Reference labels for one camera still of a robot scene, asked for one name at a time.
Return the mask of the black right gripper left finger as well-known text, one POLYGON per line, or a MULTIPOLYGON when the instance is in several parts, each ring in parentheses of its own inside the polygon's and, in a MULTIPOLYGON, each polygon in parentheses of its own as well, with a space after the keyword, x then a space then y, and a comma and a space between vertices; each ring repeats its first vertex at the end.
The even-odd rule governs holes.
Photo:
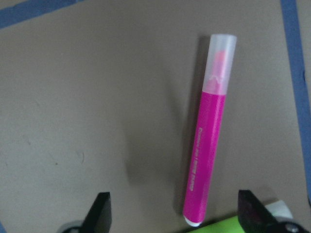
POLYGON ((111 196, 109 192, 97 195, 82 226, 82 233, 108 233, 112 224, 111 196))

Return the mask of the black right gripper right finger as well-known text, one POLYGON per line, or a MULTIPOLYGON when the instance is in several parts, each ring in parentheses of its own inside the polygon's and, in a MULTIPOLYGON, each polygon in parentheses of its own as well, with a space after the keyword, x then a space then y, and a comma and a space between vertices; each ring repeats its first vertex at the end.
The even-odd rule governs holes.
POLYGON ((250 190, 238 191, 238 222, 245 233, 266 233, 277 219, 250 190))

